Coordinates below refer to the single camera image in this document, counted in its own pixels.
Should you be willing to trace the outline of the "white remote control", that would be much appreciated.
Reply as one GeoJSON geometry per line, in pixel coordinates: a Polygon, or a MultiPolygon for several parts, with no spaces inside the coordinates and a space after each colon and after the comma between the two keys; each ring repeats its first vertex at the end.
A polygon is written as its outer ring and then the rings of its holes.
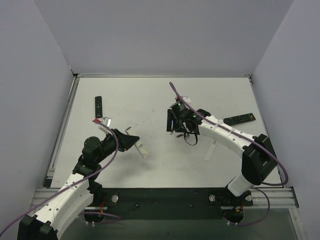
{"type": "MultiPolygon", "coordinates": [[[[126,134],[129,136],[136,136],[138,137],[138,133],[136,132],[136,130],[130,126],[125,130],[126,134]]],[[[134,146],[136,147],[137,151],[140,153],[140,155],[143,158],[146,158],[149,155],[149,152],[146,150],[145,145],[143,144],[142,140],[138,140],[134,146]]]]}

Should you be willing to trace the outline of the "white battery cover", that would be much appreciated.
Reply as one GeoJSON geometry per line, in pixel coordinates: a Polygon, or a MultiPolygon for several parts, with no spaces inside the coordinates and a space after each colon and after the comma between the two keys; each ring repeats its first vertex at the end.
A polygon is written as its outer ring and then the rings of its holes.
{"type": "Polygon", "coordinates": [[[217,147],[217,141],[213,140],[212,143],[210,144],[204,158],[203,158],[205,161],[209,162],[211,160],[211,157],[212,157],[216,147],[217,147]]]}

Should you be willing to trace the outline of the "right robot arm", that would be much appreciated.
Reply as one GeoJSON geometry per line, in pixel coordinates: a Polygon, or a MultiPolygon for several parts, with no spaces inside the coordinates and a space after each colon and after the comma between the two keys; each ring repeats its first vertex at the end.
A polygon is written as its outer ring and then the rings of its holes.
{"type": "Polygon", "coordinates": [[[226,186],[235,197],[263,184],[277,166],[269,137],[241,132],[203,109],[193,111],[181,100],[167,110],[166,131],[194,135],[195,138],[205,136],[236,153],[241,158],[241,170],[226,186]]]}

